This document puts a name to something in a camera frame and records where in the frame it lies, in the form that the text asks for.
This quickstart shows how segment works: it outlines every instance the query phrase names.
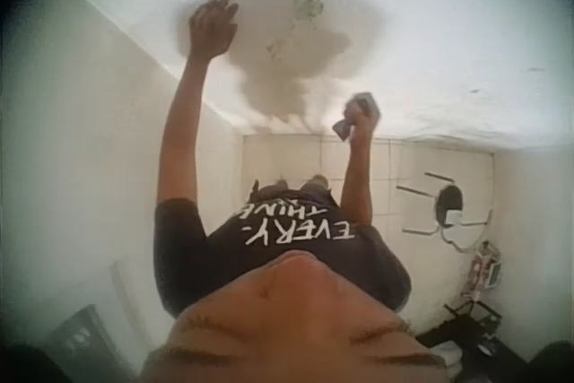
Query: object held in hand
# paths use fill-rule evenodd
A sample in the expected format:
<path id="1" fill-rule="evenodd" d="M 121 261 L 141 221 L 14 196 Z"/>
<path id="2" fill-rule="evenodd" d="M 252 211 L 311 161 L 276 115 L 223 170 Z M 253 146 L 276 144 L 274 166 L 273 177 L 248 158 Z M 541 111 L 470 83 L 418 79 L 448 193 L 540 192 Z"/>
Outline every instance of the object held in hand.
<path id="1" fill-rule="evenodd" d="M 365 115 L 374 116 L 375 118 L 380 117 L 380 110 L 378 109 L 377 102 L 375 102 L 372 93 L 355 93 L 349 101 L 351 102 L 353 100 L 357 102 Z M 351 135 L 352 126 L 353 124 L 348 119 L 344 118 L 333 125 L 333 131 L 341 138 L 341 141 L 346 141 L 349 135 Z"/>

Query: person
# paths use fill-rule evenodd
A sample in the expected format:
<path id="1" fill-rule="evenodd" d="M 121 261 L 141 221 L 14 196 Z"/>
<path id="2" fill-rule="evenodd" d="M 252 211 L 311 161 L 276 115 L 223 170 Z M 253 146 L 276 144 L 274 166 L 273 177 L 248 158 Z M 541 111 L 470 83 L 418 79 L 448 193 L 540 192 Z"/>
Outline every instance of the person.
<path id="1" fill-rule="evenodd" d="M 230 47 L 238 11 L 209 0 L 189 22 L 189 58 L 161 144 L 154 267 L 176 318 L 144 381 L 443 382 L 440 359 L 396 310 L 408 273 L 371 226 L 370 145 L 376 120 L 354 103 L 339 207 L 326 179 L 301 190 L 257 188 L 211 235 L 197 206 L 196 138 L 210 62 Z"/>

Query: white paper on chair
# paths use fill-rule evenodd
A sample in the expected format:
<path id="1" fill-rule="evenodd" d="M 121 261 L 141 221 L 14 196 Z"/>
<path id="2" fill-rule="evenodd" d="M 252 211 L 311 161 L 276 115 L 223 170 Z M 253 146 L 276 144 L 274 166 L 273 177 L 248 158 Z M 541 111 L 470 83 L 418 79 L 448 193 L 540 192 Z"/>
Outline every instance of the white paper on chair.
<path id="1" fill-rule="evenodd" d="M 447 217 L 445 219 L 446 224 L 451 224 L 453 226 L 458 226 L 463 218 L 463 212 L 459 210 L 448 210 Z"/>

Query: forearm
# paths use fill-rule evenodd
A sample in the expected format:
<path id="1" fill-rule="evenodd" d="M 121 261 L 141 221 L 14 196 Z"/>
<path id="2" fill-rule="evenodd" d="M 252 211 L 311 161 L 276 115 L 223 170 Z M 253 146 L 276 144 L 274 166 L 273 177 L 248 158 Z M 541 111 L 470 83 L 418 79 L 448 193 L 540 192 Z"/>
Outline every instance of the forearm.
<path id="1" fill-rule="evenodd" d="M 196 143 L 208 66 L 190 57 L 171 102 L 161 141 L 158 203 L 172 197 L 197 202 Z"/>
<path id="2" fill-rule="evenodd" d="M 351 157 L 344 177 L 341 211 L 349 222 L 359 225 L 372 224 L 370 144 L 351 146 Z"/>

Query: raised arm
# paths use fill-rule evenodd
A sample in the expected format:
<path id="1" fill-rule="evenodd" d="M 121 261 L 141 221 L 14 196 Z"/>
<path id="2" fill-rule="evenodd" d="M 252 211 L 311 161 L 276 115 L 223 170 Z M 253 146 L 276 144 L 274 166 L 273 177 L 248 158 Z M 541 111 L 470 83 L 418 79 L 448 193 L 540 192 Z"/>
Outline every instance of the raised arm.
<path id="1" fill-rule="evenodd" d="M 233 41 L 237 10 L 229 0 L 209 0 L 189 20 L 191 49 L 163 130 L 157 204 L 176 197 L 197 203 L 196 142 L 205 77 L 211 61 Z"/>
<path id="2" fill-rule="evenodd" d="M 354 125 L 351 134 L 351 157 L 344 176 L 341 212 L 351 223 L 370 226 L 373 205 L 370 198 L 370 146 L 378 119 L 366 115 L 357 102 L 351 101 L 344 112 Z"/>

